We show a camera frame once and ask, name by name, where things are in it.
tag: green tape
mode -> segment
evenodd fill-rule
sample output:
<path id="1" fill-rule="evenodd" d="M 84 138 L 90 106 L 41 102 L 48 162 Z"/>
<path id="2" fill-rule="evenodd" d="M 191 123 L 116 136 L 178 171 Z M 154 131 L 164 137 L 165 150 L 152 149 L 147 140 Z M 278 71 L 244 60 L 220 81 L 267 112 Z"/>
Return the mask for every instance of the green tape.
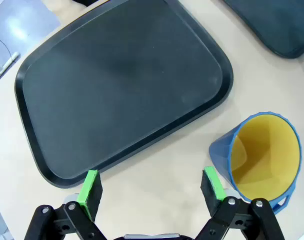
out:
<path id="1" fill-rule="evenodd" d="M 223 189 L 221 181 L 217 175 L 217 172 L 213 166 L 206 166 L 204 172 L 211 182 L 217 200 L 223 201 L 227 197 L 226 192 Z"/>
<path id="2" fill-rule="evenodd" d="M 86 178 L 83 183 L 83 187 L 76 200 L 90 219 L 91 219 L 91 215 L 88 208 L 87 200 L 97 175 L 98 175 L 98 170 L 89 170 L 87 172 Z"/>

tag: blue and yellow cup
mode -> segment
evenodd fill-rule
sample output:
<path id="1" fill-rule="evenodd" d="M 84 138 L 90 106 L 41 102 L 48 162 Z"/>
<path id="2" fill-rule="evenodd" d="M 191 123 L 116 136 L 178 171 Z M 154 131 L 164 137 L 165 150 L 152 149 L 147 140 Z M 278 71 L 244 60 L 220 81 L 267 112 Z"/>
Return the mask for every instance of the blue and yellow cup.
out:
<path id="1" fill-rule="evenodd" d="M 246 201 L 265 198 L 274 213 L 288 205 L 302 153 L 295 128 L 280 114 L 250 116 L 213 142 L 209 154 L 217 171 Z"/>

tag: tabletop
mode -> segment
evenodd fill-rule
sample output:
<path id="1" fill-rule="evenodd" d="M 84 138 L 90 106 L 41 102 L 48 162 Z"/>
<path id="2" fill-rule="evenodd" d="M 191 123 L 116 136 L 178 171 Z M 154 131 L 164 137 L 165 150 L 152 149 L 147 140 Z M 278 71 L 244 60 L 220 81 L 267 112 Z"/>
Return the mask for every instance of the tabletop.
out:
<path id="1" fill-rule="evenodd" d="M 229 58 L 234 74 L 231 93 L 216 109 L 103 172 L 95 223 L 108 239 L 162 233 L 195 238 L 210 218 L 200 190 L 203 167 L 213 165 L 210 144 L 249 115 L 272 111 L 288 118 L 301 140 L 296 189 L 276 216 L 285 239 L 298 239 L 304 234 L 304 57 L 284 59 L 270 52 L 222 1 L 180 2 Z M 24 238 L 36 207 L 58 208 L 82 187 L 52 186 L 36 167 L 14 92 L 15 77 L 26 56 L 0 80 L 0 211 L 16 240 Z M 67 235 L 66 239 L 78 238 Z M 242 235 L 232 229 L 225 239 L 242 239 Z"/>

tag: cable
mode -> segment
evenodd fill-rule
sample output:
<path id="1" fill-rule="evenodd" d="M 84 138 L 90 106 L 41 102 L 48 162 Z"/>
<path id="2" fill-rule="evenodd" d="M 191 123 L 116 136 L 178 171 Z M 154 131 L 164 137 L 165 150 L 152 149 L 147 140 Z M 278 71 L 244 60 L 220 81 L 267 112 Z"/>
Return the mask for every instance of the cable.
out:
<path id="1" fill-rule="evenodd" d="M 8 49 L 7 45 L 6 45 L 4 42 L 2 42 L 1 40 L 0 40 L 0 42 L 6 47 L 6 49 L 7 49 L 7 51 L 8 51 L 8 54 L 10 54 L 10 58 L 11 58 L 11 60 L 13 61 L 11 52 L 10 52 L 10 50 Z"/>

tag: silver bolt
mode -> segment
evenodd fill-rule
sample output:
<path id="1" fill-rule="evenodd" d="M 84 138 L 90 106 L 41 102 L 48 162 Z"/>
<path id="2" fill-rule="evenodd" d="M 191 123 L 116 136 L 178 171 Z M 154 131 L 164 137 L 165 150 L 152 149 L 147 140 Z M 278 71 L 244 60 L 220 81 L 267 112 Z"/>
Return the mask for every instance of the silver bolt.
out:
<path id="1" fill-rule="evenodd" d="M 227 202 L 228 202 L 228 204 L 230 204 L 230 205 L 236 204 L 236 201 L 234 200 L 234 198 L 230 198 Z"/>
<path id="2" fill-rule="evenodd" d="M 263 202 L 262 201 L 256 201 L 255 203 L 258 207 L 262 207 L 263 206 Z"/>
<path id="3" fill-rule="evenodd" d="M 70 209 L 70 210 L 73 210 L 75 208 L 76 208 L 76 205 L 74 203 L 72 203 L 68 206 L 68 209 Z"/>
<path id="4" fill-rule="evenodd" d="M 49 211 L 49 208 L 48 208 L 48 207 L 45 207 L 45 208 L 42 209 L 42 213 L 43 213 L 43 214 L 46 214 L 48 211 Z"/>

